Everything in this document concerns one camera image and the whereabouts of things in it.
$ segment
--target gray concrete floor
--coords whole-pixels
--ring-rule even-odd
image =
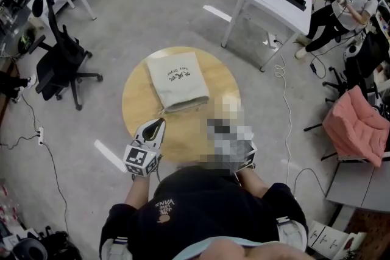
[[[76,8],[64,8],[58,23],[66,24],[83,47],[94,54],[85,71],[100,72],[102,83],[84,80],[79,85],[83,110],[74,108],[68,90],[63,100],[45,102],[34,89],[25,93],[34,107],[38,124],[45,129],[45,141],[53,152],[58,180],[68,201],[67,220],[72,240],[85,259],[97,259],[100,230],[108,211],[122,202],[132,184],[129,174],[120,173],[94,147],[100,140],[116,155],[122,156],[129,133],[122,119],[121,100],[126,79],[133,68],[149,54],[171,46],[193,46],[216,56],[231,70],[241,93],[246,121],[255,133],[258,147],[255,171],[267,183],[286,182],[288,153],[285,138],[289,131],[288,108],[283,100],[284,82],[274,76],[276,59],[265,73],[257,68],[269,49],[263,44],[266,34],[251,22],[240,18],[227,49],[221,40],[227,22],[203,9],[212,5],[231,14],[236,0],[88,0],[97,20],[91,21],[81,2]],[[323,5],[318,0],[316,8]],[[45,32],[48,42],[54,38]],[[296,44],[284,55],[286,61],[286,97],[292,109],[292,132],[289,138],[291,163],[289,186],[302,168],[310,167],[327,190],[336,160],[320,162],[321,156],[334,152],[323,129],[304,133],[303,128],[319,123],[329,106],[325,96],[335,96],[322,87],[309,67],[311,57],[297,61]],[[342,49],[334,49],[322,57],[328,67],[342,66]],[[37,49],[19,63],[22,76],[35,72],[44,51]],[[316,62],[322,74],[321,65]],[[34,134],[32,115],[23,102],[8,106],[2,127],[1,142],[13,144],[21,135]],[[22,141],[13,150],[1,149],[0,176],[5,177],[18,196],[28,226],[38,230],[49,224],[65,229],[64,202],[58,192],[48,151],[36,140]],[[172,172],[175,164],[162,162],[160,176]],[[157,186],[152,175],[151,194]],[[327,222],[334,206],[324,199],[315,176],[304,172],[297,182],[296,197],[309,220]]]

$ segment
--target pink cushion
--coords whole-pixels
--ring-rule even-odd
[[[390,122],[367,102],[359,86],[336,101],[322,125],[339,156],[363,157],[380,167]]]

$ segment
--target black t-shirt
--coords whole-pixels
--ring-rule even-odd
[[[276,218],[289,217],[305,228],[305,216],[285,184],[273,184],[262,199],[232,176],[187,167],[165,178],[154,198],[136,210],[114,205],[102,229],[99,252],[109,238],[128,238],[133,259],[172,259],[209,237],[278,241]]]

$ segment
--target power strip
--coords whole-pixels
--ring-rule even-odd
[[[271,34],[271,33],[268,33],[268,44],[269,44],[269,47],[271,49],[276,49],[278,48],[278,45],[276,43],[276,36]]]
[[[43,145],[43,127],[39,127],[38,131],[39,131],[38,145],[42,146]]]

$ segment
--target sneaker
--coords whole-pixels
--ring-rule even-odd
[[[13,103],[20,102],[20,98],[22,97],[23,90],[24,90],[24,87],[19,87],[18,96],[16,98],[12,99]]]
[[[300,48],[297,52],[295,52],[295,58],[300,60],[301,58],[304,58],[307,55],[306,48]]]
[[[302,46],[306,47],[308,44],[310,44],[312,42],[312,39],[309,39],[303,35],[299,35],[296,41],[297,41],[297,43],[300,43]]]
[[[35,85],[36,82],[37,82],[37,76],[34,74],[30,78],[27,78],[27,86],[26,86],[26,88],[30,89],[32,86]]]

